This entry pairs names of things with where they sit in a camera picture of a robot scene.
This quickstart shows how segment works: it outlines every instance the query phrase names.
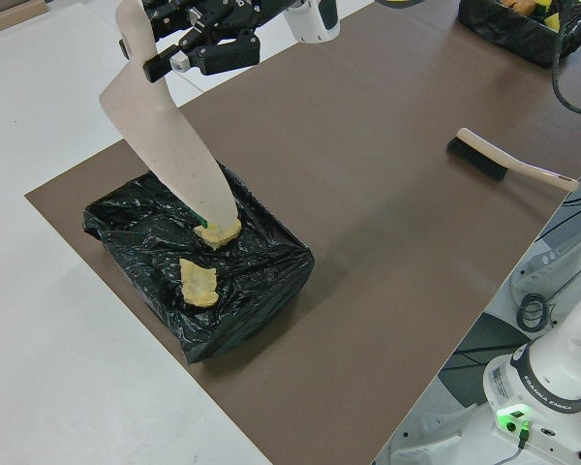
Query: brown table mat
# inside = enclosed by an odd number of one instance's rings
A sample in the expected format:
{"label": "brown table mat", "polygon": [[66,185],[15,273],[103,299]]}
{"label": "brown table mat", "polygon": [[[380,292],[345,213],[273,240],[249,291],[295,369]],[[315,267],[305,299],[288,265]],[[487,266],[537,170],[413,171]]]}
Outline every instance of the brown table mat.
{"label": "brown table mat", "polygon": [[[581,174],[581,116],[549,73],[456,24],[456,10],[373,4],[337,40],[293,46],[184,107],[317,259],[268,328],[188,369],[275,465],[369,463],[564,198],[448,157],[459,127]],[[581,104],[581,49],[568,61],[564,91]],[[144,171],[121,141],[28,199],[183,361],[81,230],[86,204]]]}

